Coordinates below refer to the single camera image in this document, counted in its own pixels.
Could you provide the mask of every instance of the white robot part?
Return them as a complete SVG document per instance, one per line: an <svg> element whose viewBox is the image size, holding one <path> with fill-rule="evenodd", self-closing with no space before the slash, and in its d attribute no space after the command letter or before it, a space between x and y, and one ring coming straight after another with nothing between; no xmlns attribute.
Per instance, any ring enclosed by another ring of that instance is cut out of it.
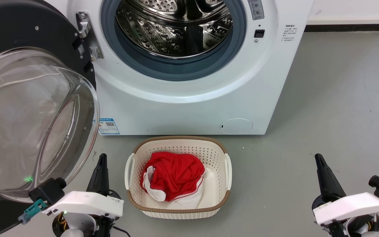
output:
<svg viewBox="0 0 379 237"><path fill-rule="evenodd" d="M79 229L68 229L62 233L61 237L84 237L84 233Z"/></svg>
<svg viewBox="0 0 379 237"><path fill-rule="evenodd" d="M379 237L379 232L370 231L362 234L361 237Z"/></svg>
<svg viewBox="0 0 379 237"><path fill-rule="evenodd" d="M318 225L328 225L333 220L341 221L379 212L379 198L370 193L350 195L319 206L313 212Z"/></svg>
<svg viewBox="0 0 379 237"><path fill-rule="evenodd" d="M81 213L117 219L122 217L123 206L124 201L118 198L93 192L72 191L42 212L56 215L61 212Z"/></svg>
<svg viewBox="0 0 379 237"><path fill-rule="evenodd" d="M79 229L81 231L97 230L96 220L89 214L67 212L62 215L70 229Z"/></svg>

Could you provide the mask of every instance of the white washing machine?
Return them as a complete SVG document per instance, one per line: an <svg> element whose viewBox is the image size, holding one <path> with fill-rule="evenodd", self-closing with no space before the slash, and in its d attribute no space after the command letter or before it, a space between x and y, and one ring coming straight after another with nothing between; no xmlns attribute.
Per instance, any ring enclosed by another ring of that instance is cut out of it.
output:
<svg viewBox="0 0 379 237"><path fill-rule="evenodd" d="M89 47L93 66L84 65L95 73L102 135L264 134L313 5L45 1Z"/></svg>

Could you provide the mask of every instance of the washing machine door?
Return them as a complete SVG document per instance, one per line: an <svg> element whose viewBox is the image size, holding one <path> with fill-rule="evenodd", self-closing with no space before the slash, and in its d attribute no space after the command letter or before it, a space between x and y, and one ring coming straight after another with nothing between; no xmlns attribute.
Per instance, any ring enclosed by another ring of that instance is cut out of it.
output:
<svg viewBox="0 0 379 237"><path fill-rule="evenodd" d="M31 202L45 180L75 177L97 135L95 86L86 43L60 12L0 0L0 200Z"/></svg>

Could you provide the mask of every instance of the gray floor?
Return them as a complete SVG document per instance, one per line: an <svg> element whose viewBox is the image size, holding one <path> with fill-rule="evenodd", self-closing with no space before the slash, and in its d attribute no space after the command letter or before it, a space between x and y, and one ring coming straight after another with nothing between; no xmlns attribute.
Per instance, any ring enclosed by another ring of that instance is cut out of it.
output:
<svg viewBox="0 0 379 237"><path fill-rule="evenodd" d="M313 155L324 155L348 195L372 192L367 182L379 175L379 33L304 34L267 134L215 138L229 150L233 185L214 217L153 219L126 201L117 225L133 237L327 236L310 209L319 195ZM143 139L96 142L122 197L125 161ZM96 161L87 161L70 190L85 189ZM51 221L40 214L4 236L51 237Z"/></svg>

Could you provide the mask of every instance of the basket handle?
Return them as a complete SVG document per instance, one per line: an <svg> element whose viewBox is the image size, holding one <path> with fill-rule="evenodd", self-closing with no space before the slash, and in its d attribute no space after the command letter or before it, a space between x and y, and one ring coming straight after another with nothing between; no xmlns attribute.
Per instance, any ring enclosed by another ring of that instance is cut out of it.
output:
<svg viewBox="0 0 379 237"><path fill-rule="evenodd" d="M134 156L135 154L132 153L129 157L128 157L128 160L127 160L127 163L125 164L125 189L126 190L130 190L130 183L129 183L129 179L130 179L130 166L132 165L132 163L134 163Z"/></svg>
<svg viewBox="0 0 379 237"><path fill-rule="evenodd" d="M226 159L224 160L224 165L225 165L226 174L227 174L226 186L227 186L227 190L230 190L230 188L232 187L232 163L230 162L230 157L227 153L225 154L225 156L226 156Z"/></svg>

